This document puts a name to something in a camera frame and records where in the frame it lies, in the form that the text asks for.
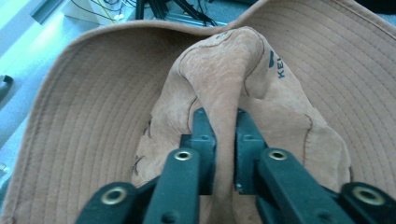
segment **hat brim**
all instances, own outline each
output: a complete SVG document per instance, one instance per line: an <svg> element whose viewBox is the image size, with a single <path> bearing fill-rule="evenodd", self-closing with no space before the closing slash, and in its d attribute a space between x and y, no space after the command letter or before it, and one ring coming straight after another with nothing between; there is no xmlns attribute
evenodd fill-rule
<svg viewBox="0 0 396 224"><path fill-rule="evenodd" d="M260 1L222 28L134 21L89 32L37 96L2 220L71 223L134 151L177 56L224 30L263 34L346 141L354 181L396 196L396 29L353 2Z"/></svg>

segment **hat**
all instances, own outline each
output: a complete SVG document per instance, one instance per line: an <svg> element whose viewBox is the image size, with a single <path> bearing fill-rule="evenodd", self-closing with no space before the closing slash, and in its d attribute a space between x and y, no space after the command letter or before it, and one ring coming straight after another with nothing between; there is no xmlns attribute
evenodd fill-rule
<svg viewBox="0 0 396 224"><path fill-rule="evenodd" d="M226 27L134 21L89 32L41 88L2 221L74 222L103 185L144 184L201 106L218 140L203 222L258 220L232 189L237 107L324 186L362 181L395 197L395 36L353 1L324 0L260 1Z"/></svg>

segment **black cable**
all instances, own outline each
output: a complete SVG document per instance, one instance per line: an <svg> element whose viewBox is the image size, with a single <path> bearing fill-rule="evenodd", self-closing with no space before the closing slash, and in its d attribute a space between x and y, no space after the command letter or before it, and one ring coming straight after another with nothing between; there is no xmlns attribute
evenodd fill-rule
<svg viewBox="0 0 396 224"><path fill-rule="evenodd" d="M204 13L204 9L202 8L202 4L201 4L201 0L198 0L198 12L200 12L202 14L202 18L201 21L204 22L204 26L207 26L207 22L210 22L210 24L212 24L212 26L218 26L218 24L210 17L206 16L206 14Z"/></svg>
<svg viewBox="0 0 396 224"><path fill-rule="evenodd" d="M74 5L76 5L76 7L79 7L79 8L81 8L81 9L84 10L84 11L90 12L90 13L92 13L92 14L95 14L95 15L97 15L97 16L106 18L106 19L111 20L111 21L116 21L116 20L113 20L113 19L111 19L111 18L109 18L109 17L107 17L107 16L101 15L101 14L99 14L99 13L89 11L88 9L79 6L74 0L71 0L71 1L72 1L72 3L73 3Z"/></svg>
<svg viewBox="0 0 396 224"><path fill-rule="evenodd" d="M120 0L116 0L116 1L114 1L114 2L110 2L110 1L108 1L108 0L104 0L104 2L105 2L106 4L109 4L109 5L116 5L119 1L120 1Z"/></svg>
<svg viewBox="0 0 396 224"><path fill-rule="evenodd" d="M108 7L102 6L100 3L95 2L95 1L93 1L93 0L91 0L91 2L95 3L95 4L98 5L99 7L102 7L102 8L104 8L104 9L107 9L107 10L109 10L109 11L121 11L121 10L122 10L122 7L123 7L123 5L121 5L121 7L120 7L119 9L110 9L110 8L108 8Z"/></svg>
<svg viewBox="0 0 396 224"><path fill-rule="evenodd" d="M136 7L136 1L129 1L129 0L124 0L126 3L128 3L129 5Z"/></svg>

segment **bolt hole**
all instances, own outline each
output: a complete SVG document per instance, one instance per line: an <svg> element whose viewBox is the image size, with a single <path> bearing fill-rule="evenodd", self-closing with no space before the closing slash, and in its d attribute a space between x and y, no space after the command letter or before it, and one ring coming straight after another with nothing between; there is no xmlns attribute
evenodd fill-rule
<svg viewBox="0 0 396 224"><path fill-rule="evenodd" d="M161 217L161 222L166 224L172 224L177 222L178 215L176 212L164 213Z"/></svg>
<svg viewBox="0 0 396 224"><path fill-rule="evenodd" d="M124 201L127 195L128 193L126 189L121 187L115 187L113 189L106 191L106 193L102 195L101 201L102 203L108 205L117 204Z"/></svg>
<svg viewBox="0 0 396 224"><path fill-rule="evenodd" d="M352 190L353 195L364 203L382 205L385 199L376 191L364 187L356 187Z"/></svg>
<svg viewBox="0 0 396 224"><path fill-rule="evenodd" d="M177 154L175 154L175 158L179 161L187 161L187 160L191 159L191 157L192 157L192 155L188 151L181 151L181 152L178 152Z"/></svg>
<svg viewBox="0 0 396 224"><path fill-rule="evenodd" d="M288 157L284 152L278 151L278 150L271 151L269 153L269 156L270 156L270 158L277 160L277 161L283 161Z"/></svg>

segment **metal grommet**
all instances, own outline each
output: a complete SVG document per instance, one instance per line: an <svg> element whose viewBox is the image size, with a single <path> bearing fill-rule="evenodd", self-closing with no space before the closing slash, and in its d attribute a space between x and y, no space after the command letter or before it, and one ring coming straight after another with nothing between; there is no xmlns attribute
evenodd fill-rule
<svg viewBox="0 0 396 224"><path fill-rule="evenodd" d="M175 158L178 161L187 161L192 158L192 155L188 151L179 151L178 153L175 154Z"/></svg>
<svg viewBox="0 0 396 224"><path fill-rule="evenodd" d="M364 187L355 187L352 190L353 195L364 203L371 205L382 205L385 203L384 197L372 189Z"/></svg>
<svg viewBox="0 0 396 224"><path fill-rule="evenodd" d="M104 204L112 205L112 204L121 203L122 201L125 200L127 195L128 192L126 191L126 189L121 187L115 187L113 189L106 191L106 193L102 195L101 200L102 203Z"/></svg>
<svg viewBox="0 0 396 224"><path fill-rule="evenodd" d="M279 151L279 150L270 151L268 156L271 159L274 159L274 160L277 160L277 161L283 161L283 160L288 158L288 156L283 151Z"/></svg>

